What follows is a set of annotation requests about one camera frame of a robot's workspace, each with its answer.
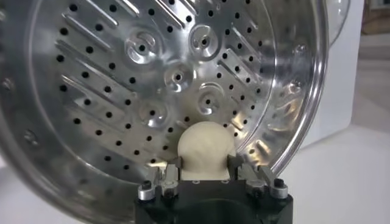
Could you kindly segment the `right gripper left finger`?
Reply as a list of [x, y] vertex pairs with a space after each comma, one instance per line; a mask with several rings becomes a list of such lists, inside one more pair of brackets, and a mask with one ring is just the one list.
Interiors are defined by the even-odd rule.
[[154, 200], [158, 192], [165, 198], [174, 198], [178, 194], [181, 168], [181, 157], [168, 161], [164, 170], [157, 166], [150, 167], [146, 180], [138, 186], [138, 199], [140, 201]]

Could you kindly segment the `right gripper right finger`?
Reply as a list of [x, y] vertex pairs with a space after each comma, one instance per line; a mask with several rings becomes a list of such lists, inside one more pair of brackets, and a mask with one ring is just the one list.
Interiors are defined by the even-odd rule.
[[251, 165], [239, 156], [227, 156], [227, 168], [230, 180], [242, 180], [246, 185], [246, 192], [250, 195], [264, 195], [284, 200], [288, 197], [288, 187], [285, 182], [277, 178], [268, 166]]

